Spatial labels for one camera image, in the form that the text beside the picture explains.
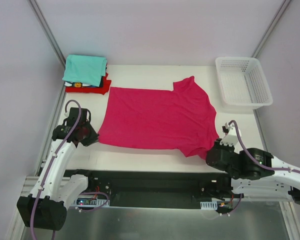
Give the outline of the white plastic basket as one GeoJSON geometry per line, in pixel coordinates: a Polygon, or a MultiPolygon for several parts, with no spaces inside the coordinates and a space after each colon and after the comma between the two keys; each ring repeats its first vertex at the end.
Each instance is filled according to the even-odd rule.
{"type": "Polygon", "coordinates": [[[222,105],[229,111],[253,111],[273,104],[261,63],[253,57],[215,59],[222,105]]]}

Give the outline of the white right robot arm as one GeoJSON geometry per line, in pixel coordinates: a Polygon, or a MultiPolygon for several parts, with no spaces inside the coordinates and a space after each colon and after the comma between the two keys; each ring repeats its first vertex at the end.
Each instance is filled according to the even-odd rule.
{"type": "Polygon", "coordinates": [[[218,139],[207,152],[208,166],[228,174],[230,181],[215,184],[220,197],[233,193],[252,199],[292,201],[300,205],[300,168],[290,165],[271,153],[247,148],[239,153],[218,139]]]}

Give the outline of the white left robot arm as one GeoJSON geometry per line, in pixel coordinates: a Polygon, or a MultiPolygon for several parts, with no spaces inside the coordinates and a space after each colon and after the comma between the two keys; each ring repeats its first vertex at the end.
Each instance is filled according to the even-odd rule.
{"type": "Polygon", "coordinates": [[[50,152],[37,182],[28,196],[19,197],[16,206],[26,227],[59,231],[79,194],[92,194],[96,188],[95,181],[84,174],[71,176],[62,186],[68,162],[79,144],[88,147],[99,140],[99,135],[91,126],[91,112],[72,107],[51,138],[50,152]]]}

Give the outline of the crimson pink t shirt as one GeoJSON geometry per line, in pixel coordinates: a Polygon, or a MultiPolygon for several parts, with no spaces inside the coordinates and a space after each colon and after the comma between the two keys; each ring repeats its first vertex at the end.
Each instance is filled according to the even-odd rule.
{"type": "Polygon", "coordinates": [[[205,159],[219,138],[217,112],[190,76],[172,90],[111,87],[99,142],[144,150],[179,150],[205,159]]]}

